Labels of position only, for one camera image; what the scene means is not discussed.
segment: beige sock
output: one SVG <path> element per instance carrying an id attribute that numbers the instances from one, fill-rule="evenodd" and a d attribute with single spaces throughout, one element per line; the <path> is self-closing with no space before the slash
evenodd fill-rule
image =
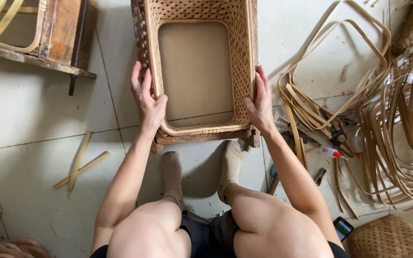
<path id="1" fill-rule="evenodd" d="M 160 161 L 160 172 L 165 183 L 163 196 L 171 195 L 178 202 L 181 211 L 184 210 L 183 190 L 181 188 L 181 176 L 183 168 L 179 153 L 175 151 L 166 152 Z"/>
<path id="2" fill-rule="evenodd" d="M 236 141 L 227 140 L 223 149 L 223 161 L 221 178 L 219 179 L 219 188 L 217 195 L 219 199 L 224 200 L 224 190 L 231 183 L 238 184 L 238 173 L 243 165 L 244 154 L 240 149 L 240 144 Z"/>

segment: white tile floor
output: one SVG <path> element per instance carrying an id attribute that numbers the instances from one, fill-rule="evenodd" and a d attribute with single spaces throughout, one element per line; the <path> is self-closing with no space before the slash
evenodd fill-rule
<path id="1" fill-rule="evenodd" d="M 376 7 L 362 0 L 357 2 L 378 20 L 385 19 L 390 4 L 399 5 L 394 0 L 382 0 Z M 320 19 L 333 3 L 334 0 L 258 1 L 259 62 L 272 77 L 274 88 L 281 70 L 299 58 L 309 43 L 307 39 L 321 26 Z M 67 95 L 68 75 L 0 59 L 0 200 L 4 208 L 0 240 L 34 238 L 53 257 L 88 257 L 100 202 L 139 130 L 129 88 L 130 71 L 136 60 L 130 0 L 99 0 L 99 9 L 90 64 L 90 71 L 98 76 L 96 80 L 80 78 L 73 97 Z M 391 10 L 392 26 L 400 26 L 402 13 Z M 358 21 L 372 41 L 380 42 L 376 29 L 346 6 L 336 10 L 329 21 L 345 17 Z M 335 111 L 355 91 L 374 62 L 371 53 L 350 27 L 339 27 L 301 63 L 295 79 L 302 91 Z M 348 75 L 346 82 L 340 82 L 342 67 L 349 62 L 355 72 Z M 286 116 L 281 104 L 275 91 L 275 118 Z M 229 114 L 206 115 L 191 118 L 190 122 L 207 124 Z M 182 126 L 186 121 L 173 123 Z M 94 133 L 83 164 L 103 151 L 111 155 L 80 175 L 68 197 L 65 187 L 54 190 L 52 186 L 68 175 L 87 129 Z M 163 150 L 181 153 L 186 207 L 205 218 L 228 209 L 216 195 L 222 146 L 222 141 L 210 141 L 169 145 Z M 331 217 L 351 218 L 352 214 L 340 212 L 331 190 L 332 160 L 317 152 L 309 153 L 307 159 L 311 175 L 321 167 L 329 172 L 321 190 Z M 262 139 L 262 148 L 246 154 L 240 184 L 265 191 L 271 180 L 271 164 Z M 371 201 L 351 186 L 346 176 L 341 187 L 351 189 L 347 191 L 348 199 L 360 216 L 360 221 L 349 219 L 352 223 L 361 225 L 371 216 L 389 214 L 388 207 L 370 205 Z M 162 190 L 158 157 L 151 155 L 137 204 L 158 200 Z M 281 186 L 277 196 L 286 199 Z"/>

